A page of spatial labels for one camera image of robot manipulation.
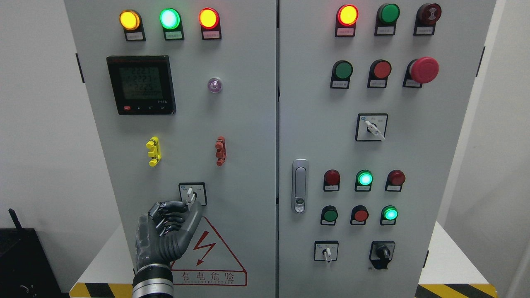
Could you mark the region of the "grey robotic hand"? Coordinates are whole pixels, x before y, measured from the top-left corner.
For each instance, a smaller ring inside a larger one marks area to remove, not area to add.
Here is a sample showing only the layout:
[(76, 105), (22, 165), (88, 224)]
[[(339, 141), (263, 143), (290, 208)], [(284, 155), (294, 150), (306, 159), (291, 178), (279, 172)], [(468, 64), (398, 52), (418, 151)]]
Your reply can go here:
[(187, 248), (201, 221), (204, 208), (194, 202), (157, 202), (141, 215), (136, 234), (136, 271), (152, 264), (178, 260)]

